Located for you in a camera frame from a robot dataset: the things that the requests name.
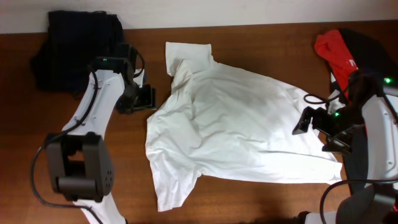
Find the white t-shirt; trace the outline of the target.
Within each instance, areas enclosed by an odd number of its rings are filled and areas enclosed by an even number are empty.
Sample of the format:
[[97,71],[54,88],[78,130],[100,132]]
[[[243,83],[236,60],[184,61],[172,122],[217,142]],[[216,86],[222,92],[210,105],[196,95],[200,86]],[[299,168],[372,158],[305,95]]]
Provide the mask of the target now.
[[167,42],[171,94],[147,120],[157,208],[181,207],[202,175],[278,184],[333,184],[342,165],[318,132],[293,129],[305,92],[218,63],[211,45]]

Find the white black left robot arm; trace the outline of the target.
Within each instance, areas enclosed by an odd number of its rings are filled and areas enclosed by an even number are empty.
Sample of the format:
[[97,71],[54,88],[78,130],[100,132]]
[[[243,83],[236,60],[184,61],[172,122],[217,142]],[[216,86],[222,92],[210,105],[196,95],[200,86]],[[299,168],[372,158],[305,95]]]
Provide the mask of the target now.
[[154,110],[155,89],[146,83],[142,55],[129,44],[118,44],[93,59],[85,94],[60,133],[51,133],[40,147],[46,153],[52,190],[69,202],[63,208],[83,211],[90,223],[126,223],[111,190],[114,167],[104,142],[114,110],[120,114]]

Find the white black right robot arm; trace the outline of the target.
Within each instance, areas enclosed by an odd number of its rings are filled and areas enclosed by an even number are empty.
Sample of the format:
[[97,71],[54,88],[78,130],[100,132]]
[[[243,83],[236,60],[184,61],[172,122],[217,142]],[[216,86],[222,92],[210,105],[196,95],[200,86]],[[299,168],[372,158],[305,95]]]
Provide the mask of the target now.
[[[309,127],[326,135],[324,152],[355,152],[353,134],[364,130],[367,154],[366,176],[348,177],[331,184],[320,199],[317,213],[302,212],[301,223],[382,223],[397,209],[397,81],[392,77],[357,70],[346,88],[350,103],[330,114],[306,107],[294,127],[294,135]],[[344,199],[337,210],[325,211],[327,195],[336,187],[362,184],[360,191]]]

